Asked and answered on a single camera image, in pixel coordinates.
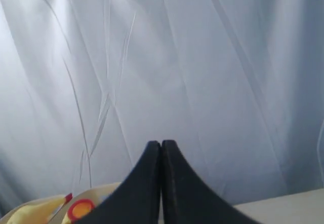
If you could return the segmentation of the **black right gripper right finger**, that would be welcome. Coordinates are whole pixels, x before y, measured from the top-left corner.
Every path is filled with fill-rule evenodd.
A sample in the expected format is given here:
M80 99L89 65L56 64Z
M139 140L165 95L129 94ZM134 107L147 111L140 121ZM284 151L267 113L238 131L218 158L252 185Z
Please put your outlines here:
M161 153L164 223L257 223L228 204L205 184L186 161L176 141L164 140Z

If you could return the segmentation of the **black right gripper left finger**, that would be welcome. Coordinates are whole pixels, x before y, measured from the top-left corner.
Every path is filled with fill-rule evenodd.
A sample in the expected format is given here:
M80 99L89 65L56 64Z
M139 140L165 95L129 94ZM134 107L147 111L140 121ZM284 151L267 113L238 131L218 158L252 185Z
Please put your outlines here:
M161 147L150 141L128 177L78 224L154 224L160 205Z

